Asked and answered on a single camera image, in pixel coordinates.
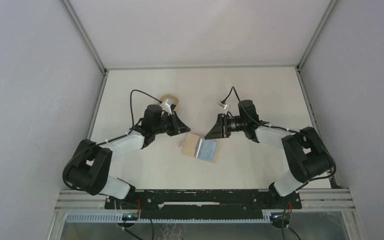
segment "gray wall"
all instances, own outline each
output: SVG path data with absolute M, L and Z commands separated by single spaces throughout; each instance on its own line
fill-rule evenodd
M 384 1 L 340 1 L 303 77 L 366 236 L 384 239 Z
M 101 74 L 57 0 L 0 1 L 0 239 L 44 239 Z

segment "floor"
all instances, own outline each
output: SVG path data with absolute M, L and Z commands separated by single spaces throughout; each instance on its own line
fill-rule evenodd
M 231 86 L 242 100 L 254 102 L 260 120 L 297 130 L 312 125 L 293 67 L 111 70 L 91 139 L 102 142 L 129 130 L 129 94 L 133 89 L 156 98 L 176 96 L 179 118 L 191 133 L 204 136 L 223 111 L 218 102 Z M 132 99 L 135 121 L 147 105 L 156 103 L 137 92 Z M 234 94 L 227 102 L 233 115 L 238 115 Z M 267 189 L 288 170 L 282 149 L 252 142 L 242 132 L 217 140 L 214 163 L 182 155 L 180 144 L 185 137 L 157 135 L 148 147 L 113 159 L 110 175 L 137 189 Z M 324 179 L 306 188 L 330 188 L 330 184 Z

